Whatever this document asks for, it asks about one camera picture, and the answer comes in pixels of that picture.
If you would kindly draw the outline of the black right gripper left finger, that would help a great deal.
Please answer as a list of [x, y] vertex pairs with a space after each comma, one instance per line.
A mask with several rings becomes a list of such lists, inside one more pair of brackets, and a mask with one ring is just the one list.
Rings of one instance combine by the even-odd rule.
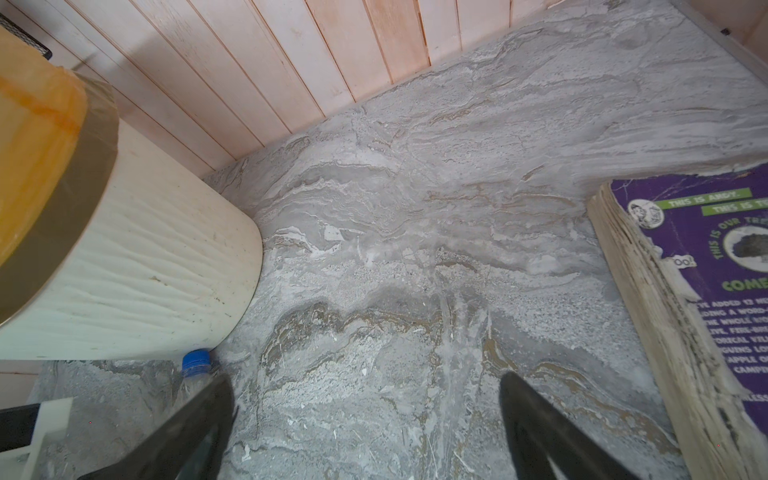
[[231, 380], [218, 376], [126, 457], [83, 477], [216, 479], [235, 416]]

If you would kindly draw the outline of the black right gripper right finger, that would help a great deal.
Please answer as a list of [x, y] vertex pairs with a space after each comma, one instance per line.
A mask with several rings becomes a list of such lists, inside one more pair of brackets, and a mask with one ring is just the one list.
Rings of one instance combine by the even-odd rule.
[[519, 479], [554, 479], [554, 467], [568, 479], [636, 477], [516, 373], [502, 376], [499, 404]]

